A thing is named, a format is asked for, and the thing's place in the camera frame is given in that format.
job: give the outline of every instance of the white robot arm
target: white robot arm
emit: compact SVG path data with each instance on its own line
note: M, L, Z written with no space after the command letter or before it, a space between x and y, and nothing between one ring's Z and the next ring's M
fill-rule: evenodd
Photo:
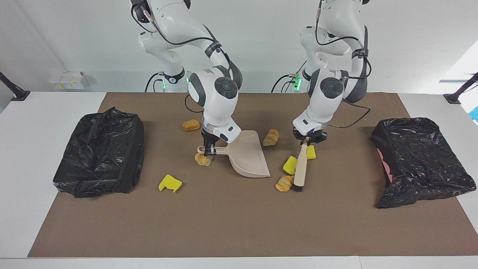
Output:
M242 85L242 74L210 30L189 12L190 0L131 0L131 12L152 31L140 34L139 44L164 66L166 90L186 91L204 108L203 130L206 156L215 155L215 143L232 143L241 129L231 118ZM192 73L189 83L179 55L172 49L193 45L204 51L212 68Z
M307 27L301 44L307 52L302 76L309 81L310 104L294 120L294 134L304 142L319 143L326 139L322 130L332 120L342 100L358 102L367 93L370 73L368 31L360 8L362 0L321 0L316 27ZM352 49L352 70L328 69L325 54L342 56Z

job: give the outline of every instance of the plastic bag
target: plastic bag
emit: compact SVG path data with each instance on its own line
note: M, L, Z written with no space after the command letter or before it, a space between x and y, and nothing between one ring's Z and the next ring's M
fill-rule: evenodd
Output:
M128 193L138 184L143 160L143 123L112 108L79 121L53 183L76 198Z
M477 188L430 119L383 120L371 138L387 174L378 208L455 197Z

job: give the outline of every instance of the brown mat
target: brown mat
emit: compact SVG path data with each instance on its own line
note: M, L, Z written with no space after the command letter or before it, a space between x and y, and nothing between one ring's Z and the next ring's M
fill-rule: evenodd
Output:
M327 129L303 193L280 193L274 184L300 150L292 120L308 105L306 94L240 95L234 119L243 130L261 139L271 128L281 133L278 145L264 150L269 179L241 177L227 157L208 168L195 164L201 134L181 125L201 115L186 111L184 97L106 95L101 112L116 106L144 121L140 183L131 194L96 199L59 193L29 257L478 255L478 235L456 198L375 209L385 178L369 136L379 120L408 116L398 95L369 94L360 102L373 108L364 121ZM361 113L342 104L333 123L346 125ZM177 193L158 191L166 174L184 182Z

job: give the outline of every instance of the beige dustpan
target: beige dustpan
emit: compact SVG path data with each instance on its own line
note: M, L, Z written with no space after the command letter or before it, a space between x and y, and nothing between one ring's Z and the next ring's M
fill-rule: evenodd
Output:
M197 151L204 154L204 146ZM218 155L228 155L232 167L247 178L269 178L269 168L256 131L242 131L227 147L215 147Z

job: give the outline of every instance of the sponge piece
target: sponge piece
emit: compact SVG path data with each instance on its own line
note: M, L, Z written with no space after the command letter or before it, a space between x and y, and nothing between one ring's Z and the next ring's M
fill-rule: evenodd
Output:
M315 160L317 158L317 155L315 155L315 148L314 146L309 146L307 148L307 159L308 160Z
M164 179L161 181L159 184L159 191L163 191L164 188L167 188L169 190L172 190L173 192L176 192L183 183L175 178L173 178L171 175L166 175Z
M295 175L296 168L297 168L297 159L293 156L290 156L287 162L284 164L284 167L282 167L282 169L284 169L284 171L291 176Z

